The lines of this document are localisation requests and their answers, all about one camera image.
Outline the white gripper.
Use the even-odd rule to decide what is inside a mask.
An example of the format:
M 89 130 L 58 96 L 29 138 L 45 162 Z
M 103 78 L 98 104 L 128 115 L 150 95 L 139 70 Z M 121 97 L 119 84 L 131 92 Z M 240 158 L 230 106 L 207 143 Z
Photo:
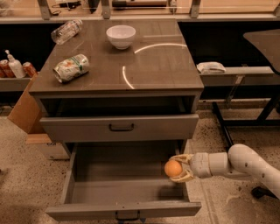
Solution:
M 190 165 L 192 171 L 183 170 L 178 176 L 172 177 L 171 181 L 175 183 L 184 183 L 194 179 L 193 174 L 199 178 L 209 178 L 209 155 L 205 152 L 196 154 L 179 154 L 170 157 L 170 160 L 174 160 L 186 165 Z

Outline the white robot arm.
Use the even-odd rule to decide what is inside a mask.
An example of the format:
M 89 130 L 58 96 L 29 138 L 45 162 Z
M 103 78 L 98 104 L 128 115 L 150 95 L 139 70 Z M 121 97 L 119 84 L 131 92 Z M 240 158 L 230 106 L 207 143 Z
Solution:
M 175 183 L 187 182 L 195 177 L 252 177 L 267 187 L 267 190 L 255 188 L 252 193 L 256 198 L 267 195 L 280 199 L 280 171 L 245 144 L 234 144 L 228 152 L 180 154 L 171 157 L 170 160 L 187 165 L 178 176 L 171 177 L 171 181 Z

